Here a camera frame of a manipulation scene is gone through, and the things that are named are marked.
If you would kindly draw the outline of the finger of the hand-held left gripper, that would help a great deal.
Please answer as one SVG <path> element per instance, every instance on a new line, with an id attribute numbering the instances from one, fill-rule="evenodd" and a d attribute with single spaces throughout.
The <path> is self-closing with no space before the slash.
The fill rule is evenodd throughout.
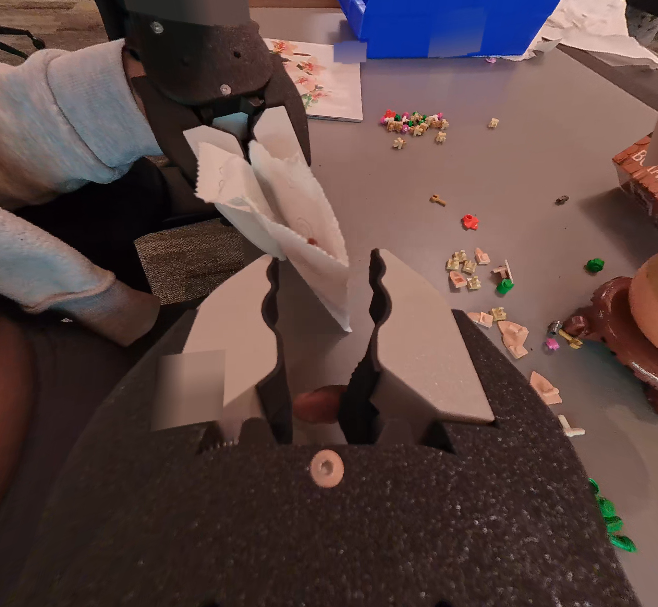
<path id="1" fill-rule="evenodd" d="M 252 132 L 251 166 L 259 166 L 269 158 L 309 165 L 284 106 L 266 109 L 253 126 Z"/>
<path id="2" fill-rule="evenodd" d="M 200 145 L 202 143 L 209 143 L 239 157 L 244 156 L 243 147 L 239 139 L 235 135 L 217 129 L 216 127 L 197 126 L 184 130 L 183 135 L 196 157 L 199 156 Z"/>

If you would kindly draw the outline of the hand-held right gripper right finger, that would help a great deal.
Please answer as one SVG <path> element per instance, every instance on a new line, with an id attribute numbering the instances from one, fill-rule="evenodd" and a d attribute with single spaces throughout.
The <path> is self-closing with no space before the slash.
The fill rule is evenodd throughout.
<path id="1" fill-rule="evenodd" d="M 453 311 L 440 292 L 389 250 L 368 268 L 373 330 L 342 394 L 338 423 L 349 445 L 372 445 L 390 422 L 411 442 L 450 445 L 449 423 L 496 417 Z"/>

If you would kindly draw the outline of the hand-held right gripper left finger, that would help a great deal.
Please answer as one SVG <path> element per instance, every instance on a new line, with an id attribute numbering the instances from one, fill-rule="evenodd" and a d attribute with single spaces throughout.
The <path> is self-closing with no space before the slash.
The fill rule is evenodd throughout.
<path id="1" fill-rule="evenodd" d="M 278 322 L 279 261 L 263 255 L 214 290 L 198 308 L 183 353 L 224 353 L 217 422 L 226 441 L 242 423 L 264 419 L 280 444 L 293 441 L 292 398 Z"/>

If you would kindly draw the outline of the white paper bag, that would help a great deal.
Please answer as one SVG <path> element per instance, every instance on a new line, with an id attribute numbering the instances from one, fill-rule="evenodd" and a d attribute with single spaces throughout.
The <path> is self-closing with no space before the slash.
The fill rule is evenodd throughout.
<path id="1" fill-rule="evenodd" d="M 196 195 L 265 254 L 288 260 L 351 332 L 345 241 L 303 155 L 279 158 L 258 141 L 249 143 L 248 159 L 207 141 L 198 150 Z"/>

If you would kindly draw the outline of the person's left forearm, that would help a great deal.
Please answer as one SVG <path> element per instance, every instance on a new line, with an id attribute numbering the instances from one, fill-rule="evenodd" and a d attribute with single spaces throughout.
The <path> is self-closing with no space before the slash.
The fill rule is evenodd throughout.
<path id="1" fill-rule="evenodd" d="M 162 154 L 124 70 L 123 39 L 1 65 L 1 208 L 108 184 Z"/>

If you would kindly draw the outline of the orchid picture instruction booklet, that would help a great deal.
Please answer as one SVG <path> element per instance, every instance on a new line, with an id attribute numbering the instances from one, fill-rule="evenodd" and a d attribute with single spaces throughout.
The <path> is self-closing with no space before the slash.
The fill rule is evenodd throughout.
<path id="1" fill-rule="evenodd" d="M 308 118 L 361 122 L 360 65 L 333 61 L 333 46 L 265 39 L 295 84 Z"/>

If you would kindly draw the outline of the cluster of tan pink pieces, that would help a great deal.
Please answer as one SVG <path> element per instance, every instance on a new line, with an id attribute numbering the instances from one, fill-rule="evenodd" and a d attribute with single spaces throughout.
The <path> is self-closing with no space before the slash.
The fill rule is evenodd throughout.
<path id="1" fill-rule="evenodd" d="M 454 291 L 474 293 L 481 290 L 486 272 L 500 295 L 510 293 L 516 285 L 509 260 L 504 259 L 498 266 L 494 266 L 489 254 L 479 247 L 471 254 L 464 249 L 453 252 L 446 260 L 445 269 L 449 289 Z"/>

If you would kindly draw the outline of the pile of mixed small bricks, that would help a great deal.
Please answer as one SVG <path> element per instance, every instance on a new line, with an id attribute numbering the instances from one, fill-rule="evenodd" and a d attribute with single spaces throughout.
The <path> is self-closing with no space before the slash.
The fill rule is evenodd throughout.
<path id="1" fill-rule="evenodd" d="M 438 134 L 445 134 L 449 121 L 441 112 L 423 114 L 418 111 L 396 112 L 387 109 L 380 118 L 379 125 L 384 126 L 389 132 L 416 136 L 425 134 L 430 129 L 436 129 Z"/>

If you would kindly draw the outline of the grey and yellow pin brick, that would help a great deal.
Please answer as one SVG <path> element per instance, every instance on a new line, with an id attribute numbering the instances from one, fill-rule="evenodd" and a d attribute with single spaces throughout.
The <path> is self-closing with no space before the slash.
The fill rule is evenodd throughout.
<path id="1" fill-rule="evenodd" d="M 570 348 L 573 349 L 579 349 L 583 345 L 583 340 L 567 333 L 563 329 L 562 322 L 559 320 L 554 320 L 547 327 L 547 338 L 548 337 L 554 337 L 556 340 L 560 337 L 568 343 Z"/>

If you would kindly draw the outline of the person's dark trousers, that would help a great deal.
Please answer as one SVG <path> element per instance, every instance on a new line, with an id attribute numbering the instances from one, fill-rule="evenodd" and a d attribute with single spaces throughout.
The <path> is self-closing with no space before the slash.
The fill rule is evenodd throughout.
<path id="1" fill-rule="evenodd" d="M 210 204 L 199 200 L 180 169 L 158 168 L 147 158 L 110 184 L 90 183 L 50 202 L 19 208 L 15 214 L 60 239 L 129 287 L 151 292 L 136 240 L 148 233 L 163 249 L 179 253 L 164 262 L 184 275 L 186 296 L 197 299 L 160 308 L 153 328 L 129 347 L 115 345 L 78 323 L 64 323 L 56 312 L 29 315 L 1 301 L 2 315 L 16 325 L 19 341 L 32 353 L 32 375 L 19 393 L 25 416 L 1 425 L 21 424 L 14 470 L 1 498 L 1 557 L 11 564 L 31 546 L 53 484 L 71 448 L 105 397 L 187 309 L 198 305 L 242 267 L 236 232 L 222 228 Z"/>

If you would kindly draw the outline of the toy brick orchid pot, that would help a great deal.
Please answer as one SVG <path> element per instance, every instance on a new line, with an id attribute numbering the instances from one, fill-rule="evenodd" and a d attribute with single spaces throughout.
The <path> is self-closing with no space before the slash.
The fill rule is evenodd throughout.
<path id="1" fill-rule="evenodd" d="M 601 341 L 642 383 L 657 409 L 657 255 L 634 277 L 616 277 L 601 285 L 590 305 L 562 323 L 573 338 Z"/>

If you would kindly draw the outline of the cluster of green stem pieces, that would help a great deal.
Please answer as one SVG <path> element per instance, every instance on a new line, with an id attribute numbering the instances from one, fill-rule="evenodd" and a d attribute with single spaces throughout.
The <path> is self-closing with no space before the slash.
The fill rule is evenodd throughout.
<path id="1" fill-rule="evenodd" d="M 601 494 L 598 483 L 593 478 L 588 478 L 589 487 L 596 501 L 599 512 L 603 518 L 607 537 L 613 546 L 628 553 L 637 553 L 634 541 L 623 534 L 624 522 L 617 513 L 614 503 Z"/>

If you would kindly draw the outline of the dark toy brick set box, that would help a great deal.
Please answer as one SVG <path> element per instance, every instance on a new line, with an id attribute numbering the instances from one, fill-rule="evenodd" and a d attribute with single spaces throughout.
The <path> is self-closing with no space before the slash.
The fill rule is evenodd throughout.
<path id="1" fill-rule="evenodd" d="M 657 126 L 613 157 L 619 186 L 657 225 Z"/>

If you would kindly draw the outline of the crumpled white paper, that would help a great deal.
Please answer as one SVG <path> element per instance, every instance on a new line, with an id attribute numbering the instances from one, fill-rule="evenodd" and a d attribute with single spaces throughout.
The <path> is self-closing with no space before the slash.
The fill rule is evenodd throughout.
<path id="1" fill-rule="evenodd" d="M 563 45 L 615 68 L 657 69 L 657 15 L 625 0 L 560 0 L 528 49 L 508 60 L 534 58 Z"/>

